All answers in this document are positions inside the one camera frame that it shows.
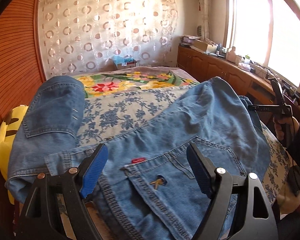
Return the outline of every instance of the back pocket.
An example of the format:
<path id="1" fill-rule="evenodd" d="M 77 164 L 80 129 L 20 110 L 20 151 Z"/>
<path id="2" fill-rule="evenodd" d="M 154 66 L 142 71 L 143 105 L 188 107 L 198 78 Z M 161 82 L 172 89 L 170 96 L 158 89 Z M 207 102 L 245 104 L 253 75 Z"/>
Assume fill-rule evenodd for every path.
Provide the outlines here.
<path id="1" fill-rule="evenodd" d="M 186 148 L 190 142 L 195 143 L 216 167 L 224 167 L 233 175 L 244 175 L 230 148 L 199 137 L 158 157 L 124 167 L 126 176 L 145 204 L 161 219 L 175 239 L 192 238 L 210 203 L 210 199 L 200 191 L 186 159 Z M 233 196 L 228 213 L 235 202 L 236 197 Z"/>
<path id="2" fill-rule="evenodd" d="M 74 83 L 57 83 L 40 91 L 23 119 L 27 138 L 48 132 L 76 136 L 84 109 L 84 92 Z"/>

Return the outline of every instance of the blue gripper pad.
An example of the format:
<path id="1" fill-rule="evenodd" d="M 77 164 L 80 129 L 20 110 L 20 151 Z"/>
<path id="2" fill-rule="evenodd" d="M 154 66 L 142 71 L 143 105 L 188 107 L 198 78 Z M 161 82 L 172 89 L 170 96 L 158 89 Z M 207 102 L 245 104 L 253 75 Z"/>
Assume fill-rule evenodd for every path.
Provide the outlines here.
<path id="1" fill-rule="evenodd" d="M 86 169 L 86 171 L 82 176 L 82 187 L 79 191 L 81 198 L 86 198 L 88 194 L 93 192 L 98 178 L 108 160 L 108 147 L 105 144 L 99 144 L 94 153 L 83 160 L 83 166 L 85 166 L 85 160 L 88 159 L 88 161 L 90 161 L 89 158 L 92 159 L 90 165 L 88 167 L 82 167 Z"/>
<path id="2" fill-rule="evenodd" d="M 203 194 L 206 194 L 207 197 L 211 199 L 214 194 L 211 187 L 211 176 L 207 171 L 206 167 L 203 165 L 202 161 L 200 160 L 198 154 L 200 154 L 203 157 L 202 153 L 195 145 L 190 144 L 187 147 L 187 160 L 190 164 L 195 179 L 197 180 L 199 188 Z"/>

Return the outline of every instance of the wooden cabinet door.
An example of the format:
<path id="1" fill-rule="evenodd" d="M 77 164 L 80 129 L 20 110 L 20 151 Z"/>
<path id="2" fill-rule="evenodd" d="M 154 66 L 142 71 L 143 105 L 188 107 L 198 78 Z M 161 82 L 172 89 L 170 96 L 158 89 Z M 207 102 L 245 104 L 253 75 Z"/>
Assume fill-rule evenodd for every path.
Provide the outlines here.
<path id="1" fill-rule="evenodd" d="M 227 69 L 227 66 L 222 64 L 222 62 L 220 62 L 218 60 L 209 60 L 207 62 L 206 80 L 216 77 L 216 76 L 224 78 L 226 69 Z"/>
<path id="2" fill-rule="evenodd" d="M 186 70 L 187 62 L 188 62 L 188 54 L 183 49 L 179 48 L 178 50 L 178 67 Z"/>
<path id="3" fill-rule="evenodd" d="M 230 67 L 224 78 L 238 95 L 245 96 L 250 85 L 250 76 L 236 67 Z"/>
<path id="4" fill-rule="evenodd" d="M 207 62 L 201 57 L 193 56 L 188 73 L 199 82 L 207 80 Z"/>

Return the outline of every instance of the window frame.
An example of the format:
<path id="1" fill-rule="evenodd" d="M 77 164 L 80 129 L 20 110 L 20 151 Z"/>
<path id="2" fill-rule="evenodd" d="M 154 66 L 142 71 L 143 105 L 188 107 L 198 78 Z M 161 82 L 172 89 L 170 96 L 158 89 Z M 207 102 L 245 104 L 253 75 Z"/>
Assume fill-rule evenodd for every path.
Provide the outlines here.
<path id="1" fill-rule="evenodd" d="M 267 47 L 267 52 L 266 52 L 266 58 L 264 63 L 260 63 L 263 65 L 263 67 L 268 68 L 273 72 L 274 74 L 278 75 L 280 79 L 285 80 L 288 84 L 291 85 L 291 87 L 300 92 L 300 84 L 299 86 L 296 86 L 293 84 L 291 81 L 289 81 L 287 78 L 282 76 L 280 73 L 277 71 L 273 70 L 268 66 L 269 59 L 270 59 L 270 53 L 271 53 L 271 46 L 272 46 L 272 40 L 273 40 L 273 27 L 274 27 L 274 16 L 273 16 L 273 4 L 272 0 L 268 0 L 270 4 L 270 24 L 269 24 L 269 32 L 268 32 L 268 47 Z M 225 35 L 224 35 L 224 42 L 223 46 L 230 48 L 233 46 L 234 43 L 234 36 L 235 36 L 235 24 L 236 24 L 236 0 L 226 0 L 226 26 L 225 26 Z"/>

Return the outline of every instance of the denim fabric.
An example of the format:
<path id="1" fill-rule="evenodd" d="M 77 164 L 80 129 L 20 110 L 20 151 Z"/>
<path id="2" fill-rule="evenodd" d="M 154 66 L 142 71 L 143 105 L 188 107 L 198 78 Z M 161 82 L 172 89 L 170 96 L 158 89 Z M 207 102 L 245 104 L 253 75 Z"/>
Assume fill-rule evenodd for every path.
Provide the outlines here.
<path id="1" fill-rule="evenodd" d="M 38 89 L 13 141 L 6 187 L 21 203 L 36 174 L 48 173 L 44 157 L 76 147 L 84 90 L 69 76 L 49 79 Z"/>
<path id="2" fill-rule="evenodd" d="M 229 84 L 213 78 L 191 88 L 140 128 L 106 141 L 109 160 L 93 193 L 110 229 L 119 239 L 191 239 L 210 200 L 202 194 L 186 160 L 196 143 L 215 166 L 231 174 L 255 172 L 262 180 L 270 152 L 256 112 Z M 51 174 L 78 166 L 95 149 L 79 147 L 46 157 Z M 133 158 L 142 163 L 130 164 Z M 161 175 L 167 183 L 151 184 Z M 236 199 L 231 198 L 224 230 Z"/>

